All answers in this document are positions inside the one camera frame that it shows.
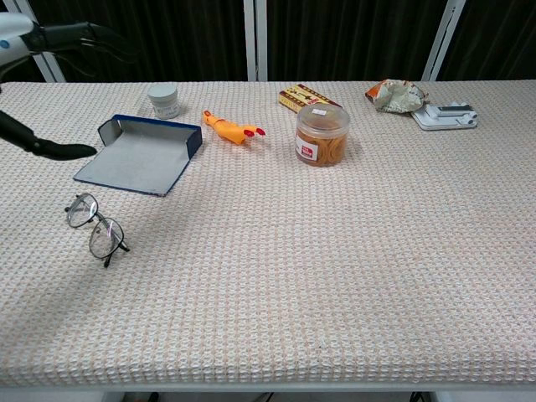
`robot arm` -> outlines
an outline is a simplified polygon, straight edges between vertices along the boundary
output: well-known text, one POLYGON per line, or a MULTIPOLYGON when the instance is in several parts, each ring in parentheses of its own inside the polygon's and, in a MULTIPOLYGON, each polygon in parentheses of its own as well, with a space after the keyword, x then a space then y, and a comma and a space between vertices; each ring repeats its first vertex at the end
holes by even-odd
MULTIPOLYGON (((131 63, 137 51, 111 29, 93 23, 74 23, 41 27, 20 13, 0 13, 0 82, 6 71, 30 56, 51 52, 69 62, 85 75, 93 68, 77 51, 88 46, 131 63)), ((0 111, 0 138, 35 155, 55 160, 70 160, 96 154, 93 147, 79 144, 60 145, 37 138, 24 124, 0 111)))

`plastic jar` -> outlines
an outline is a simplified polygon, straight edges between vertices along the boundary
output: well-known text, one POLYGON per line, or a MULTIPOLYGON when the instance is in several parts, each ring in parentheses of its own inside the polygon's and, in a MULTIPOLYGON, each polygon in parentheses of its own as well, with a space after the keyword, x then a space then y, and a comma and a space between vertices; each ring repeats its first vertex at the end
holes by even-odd
POLYGON ((346 149, 350 116, 340 106, 319 104, 298 113, 296 155, 312 166, 341 162, 346 149))
POLYGON ((177 86, 162 82, 149 88, 147 95, 159 119, 173 119, 178 115, 177 86))

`label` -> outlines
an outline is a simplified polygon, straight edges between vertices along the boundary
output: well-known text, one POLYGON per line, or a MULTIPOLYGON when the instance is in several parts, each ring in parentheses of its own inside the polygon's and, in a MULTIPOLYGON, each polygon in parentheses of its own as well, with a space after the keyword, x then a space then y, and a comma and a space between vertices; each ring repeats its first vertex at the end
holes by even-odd
POLYGON ((159 119, 171 119, 178 115, 178 103, 173 102, 170 106, 153 106, 154 107, 154 114, 159 119))
POLYGON ((305 142, 296 134, 296 152, 298 152, 298 155, 309 161, 316 161, 318 156, 318 145, 305 142))

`yellow rubber chicken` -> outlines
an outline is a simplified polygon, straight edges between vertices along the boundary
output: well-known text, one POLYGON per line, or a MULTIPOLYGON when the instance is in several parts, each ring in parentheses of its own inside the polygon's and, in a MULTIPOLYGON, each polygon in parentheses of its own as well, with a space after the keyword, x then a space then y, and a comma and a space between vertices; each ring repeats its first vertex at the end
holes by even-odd
POLYGON ((252 137, 255 135, 255 133, 258 133, 261 136, 265 135, 264 130, 257 126, 239 126, 232 121, 220 119, 209 111, 203 112, 203 120, 213 129, 215 129, 220 137, 232 141, 238 145, 244 143, 246 137, 252 137))

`eyeglasses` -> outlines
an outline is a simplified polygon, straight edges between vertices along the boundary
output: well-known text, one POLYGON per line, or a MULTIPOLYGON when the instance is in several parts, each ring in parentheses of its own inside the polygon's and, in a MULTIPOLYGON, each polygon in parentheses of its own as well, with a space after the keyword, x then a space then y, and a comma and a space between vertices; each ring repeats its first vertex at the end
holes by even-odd
POLYGON ((94 217, 99 220, 91 232, 90 252, 96 258, 106 259, 105 268, 110 264, 111 255, 118 248, 130 251, 123 241, 125 235, 121 226, 114 219, 105 218, 99 213, 99 204, 91 194, 77 195, 71 206, 65 208, 65 212, 67 213, 67 223, 71 228, 79 228, 84 224, 93 222, 94 217))

